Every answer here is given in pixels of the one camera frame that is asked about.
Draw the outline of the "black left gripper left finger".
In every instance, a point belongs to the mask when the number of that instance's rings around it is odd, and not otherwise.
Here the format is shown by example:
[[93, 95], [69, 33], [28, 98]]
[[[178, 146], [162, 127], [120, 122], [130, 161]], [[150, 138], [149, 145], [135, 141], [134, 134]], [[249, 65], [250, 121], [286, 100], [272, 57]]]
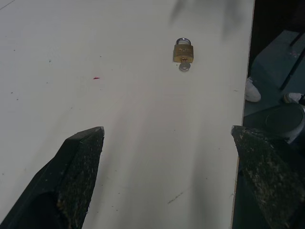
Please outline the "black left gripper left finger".
[[102, 126], [67, 138], [26, 186], [0, 229], [82, 229], [103, 141]]

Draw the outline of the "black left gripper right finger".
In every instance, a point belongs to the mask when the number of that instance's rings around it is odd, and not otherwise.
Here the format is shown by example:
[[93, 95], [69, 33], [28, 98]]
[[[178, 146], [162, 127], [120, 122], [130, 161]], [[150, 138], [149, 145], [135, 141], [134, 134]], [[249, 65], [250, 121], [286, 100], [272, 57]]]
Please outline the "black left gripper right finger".
[[271, 229], [305, 229], [305, 159], [283, 139], [234, 125], [245, 180]]

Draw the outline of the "silver key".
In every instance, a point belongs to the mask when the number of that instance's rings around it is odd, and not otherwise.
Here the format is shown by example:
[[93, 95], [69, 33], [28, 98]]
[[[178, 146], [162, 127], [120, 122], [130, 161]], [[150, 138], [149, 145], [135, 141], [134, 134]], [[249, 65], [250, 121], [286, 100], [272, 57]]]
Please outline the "silver key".
[[181, 72], [187, 72], [191, 68], [191, 64], [187, 59], [181, 59], [181, 63], [179, 65], [179, 70]]

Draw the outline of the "white shoe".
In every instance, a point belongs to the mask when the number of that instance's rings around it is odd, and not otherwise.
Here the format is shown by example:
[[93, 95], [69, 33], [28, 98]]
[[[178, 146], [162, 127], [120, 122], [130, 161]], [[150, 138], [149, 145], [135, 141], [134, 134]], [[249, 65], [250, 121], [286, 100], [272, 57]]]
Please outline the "white shoe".
[[245, 84], [245, 99], [246, 101], [257, 103], [261, 100], [261, 94], [258, 89], [254, 86], [251, 77], [247, 78]]
[[287, 93], [283, 96], [285, 103], [297, 103], [305, 106], [305, 94]]

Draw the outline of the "brass padlock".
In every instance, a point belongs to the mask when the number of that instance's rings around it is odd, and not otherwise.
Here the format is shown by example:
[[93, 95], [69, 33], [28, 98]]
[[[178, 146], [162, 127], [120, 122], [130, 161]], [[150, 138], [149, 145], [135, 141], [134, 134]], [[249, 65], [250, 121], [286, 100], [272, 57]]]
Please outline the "brass padlock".
[[187, 38], [176, 40], [173, 50], [173, 61], [178, 63], [193, 63], [194, 51], [191, 41]]

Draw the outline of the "black metal frame leg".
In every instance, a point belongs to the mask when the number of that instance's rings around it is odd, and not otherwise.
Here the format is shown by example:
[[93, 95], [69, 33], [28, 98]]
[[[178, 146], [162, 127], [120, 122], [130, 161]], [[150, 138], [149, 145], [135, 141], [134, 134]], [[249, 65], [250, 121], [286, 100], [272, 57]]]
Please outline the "black metal frame leg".
[[284, 82], [280, 86], [280, 91], [282, 91], [286, 88], [286, 86], [288, 85], [289, 81], [291, 80], [292, 76], [294, 75], [295, 71], [299, 67], [299, 65], [300, 65], [300, 63], [301, 63], [301, 61], [303, 60], [304, 57], [305, 57], [305, 48], [301, 51], [299, 57], [297, 58], [296, 62], [293, 65], [292, 69], [290, 70], [290, 72], [288, 73]]

